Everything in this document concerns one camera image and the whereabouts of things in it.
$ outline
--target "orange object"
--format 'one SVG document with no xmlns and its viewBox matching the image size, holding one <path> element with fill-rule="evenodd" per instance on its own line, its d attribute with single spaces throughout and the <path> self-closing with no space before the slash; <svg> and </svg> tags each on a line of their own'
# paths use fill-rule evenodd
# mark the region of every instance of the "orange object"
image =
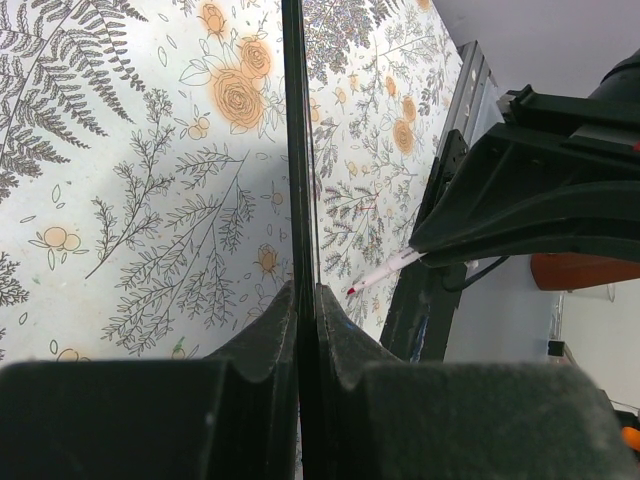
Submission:
<svg viewBox="0 0 640 480">
<path fill-rule="evenodd" d="M 531 273 L 540 290 L 576 290 L 640 278 L 640 263 L 578 253 L 536 253 Z"/>
<path fill-rule="evenodd" d="M 636 452 L 640 452 L 640 432 L 632 427 L 624 427 L 622 429 L 622 438 L 624 442 Z"/>
</svg>

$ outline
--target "white pen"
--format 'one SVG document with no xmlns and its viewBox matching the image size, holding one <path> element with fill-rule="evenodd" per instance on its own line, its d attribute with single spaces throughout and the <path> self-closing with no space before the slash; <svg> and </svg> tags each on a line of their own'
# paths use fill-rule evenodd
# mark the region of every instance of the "white pen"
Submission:
<svg viewBox="0 0 640 480">
<path fill-rule="evenodd" d="M 398 270 L 406 267 L 407 265 L 412 264 L 420 257 L 423 257 L 427 254 L 418 253 L 413 248 L 405 248 L 395 257 L 391 257 L 389 260 L 384 262 L 378 268 L 376 268 L 373 273 L 367 275 L 358 283 L 354 283 L 353 286 L 347 292 L 347 295 L 351 295 L 356 293 L 358 290 L 362 290 L 363 288 L 370 287 L 371 285 L 378 283 L 383 278 L 388 277 L 393 272 L 397 272 Z"/>
</svg>

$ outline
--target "botanical print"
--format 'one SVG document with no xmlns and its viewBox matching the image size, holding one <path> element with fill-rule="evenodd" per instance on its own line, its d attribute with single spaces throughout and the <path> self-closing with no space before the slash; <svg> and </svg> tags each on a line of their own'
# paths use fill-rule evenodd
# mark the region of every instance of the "botanical print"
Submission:
<svg viewBox="0 0 640 480">
<path fill-rule="evenodd" d="M 0 252 L 0 307 L 17 305 L 29 299 L 29 292 L 14 278 L 18 266 L 20 262 L 12 262 L 9 254 Z"/>
<path fill-rule="evenodd" d="M 7 360 L 198 358 L 264 312 L 283 70 L 274 1 L 0 0 Z"/>
<path fill-rule="evenodd" d="M 342 297 L 408 240 L 459 60 L 428 0 L 303 7 L 319 280 Z M 265 311 L 293 275 L 281 16 L 0 0 L 4 364 L 200 358 Z M 393 289 L 343 306 L 377 338 Z"/>
<path fill-rule="evenodd" d="M 430 2 L 367 3 L 304 5 L 321 280 L 377 339 L 397 277 L 346 291 L 406 246 L 460 63 Z"/>
<path fill-rule="evenodd" d="M 0 1 L 0 202 L 18 177 L 42 175 L 42 162 L 70 162 L 61 143 L 91 148 L 80 127 L 109 134 L 87 90 L 131 121 L 113 84 L 145 84 L 126 55 L 125 18 L 147 21 L 124 0 Z"/>
</svg>

